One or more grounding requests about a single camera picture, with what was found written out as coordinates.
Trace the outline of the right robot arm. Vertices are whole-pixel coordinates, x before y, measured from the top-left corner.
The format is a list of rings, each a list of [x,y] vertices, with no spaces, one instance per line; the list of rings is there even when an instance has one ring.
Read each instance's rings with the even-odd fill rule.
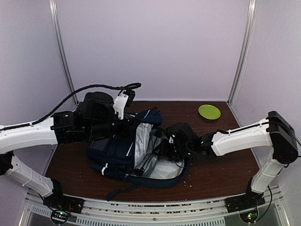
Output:
[[[190,157],[193,153],[209,158],[259,146],[272,147],[268,161],[249,180],[246,193],[227,199],[229,206],[240,204],[246,208],[257,204],[281,170],[299,158],[298,146],[301,144],[293,127],[276,111],[269,112],[266,118],[248,126],[218,129],[200,137],[187,123],[177,123],[162,134],[165,137],[154,148],[154,152],[172,161]]]

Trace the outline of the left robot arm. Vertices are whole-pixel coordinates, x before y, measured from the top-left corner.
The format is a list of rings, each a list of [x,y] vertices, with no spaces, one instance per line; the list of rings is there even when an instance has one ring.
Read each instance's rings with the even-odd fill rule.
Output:
[[[134,118],[124,113],[135,97],[133,90],[120,91],[116,98],[104,92],[89,92],[74,111],[52,113],[39,122],[0,129],[0,173],[36,191],[44,203],[63,209],[68,198],[59,181],[42,176],[22,163],[15,149],[38,145],[62,145],[106,139],[113,134],[129,136]]]

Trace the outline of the navy blue backpack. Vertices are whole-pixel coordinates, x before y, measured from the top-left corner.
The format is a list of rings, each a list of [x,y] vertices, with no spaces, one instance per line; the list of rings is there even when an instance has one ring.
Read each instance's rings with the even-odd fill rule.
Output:
[[[191,157],[168,161],[162,157],[149,178],[134,175],[134,169],[146,154],[150,141],[155,138],[155,128],[163,121],[160,110],[156,107],[129,114],[141,120],[137,128],[128,137],[113,135],[106,139],[95,139],[87,148],[88,162],[94,171],[118,181],[131,183],[121,190],[108,193],[106,200],[121,192],[131,192],[139,186],[149,188],[168,188],[178,184],[188,173]]]

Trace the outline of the grey zip pouch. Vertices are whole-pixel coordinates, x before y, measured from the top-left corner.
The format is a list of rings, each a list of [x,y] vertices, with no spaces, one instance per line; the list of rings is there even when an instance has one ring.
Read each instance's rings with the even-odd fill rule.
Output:
[[[161,140],[156,138],[150,141],[146,149],[146,154],[134,169],[134,175],[138,177],[149,178],[155,169],[155,166],[161,156],[159,147]]]

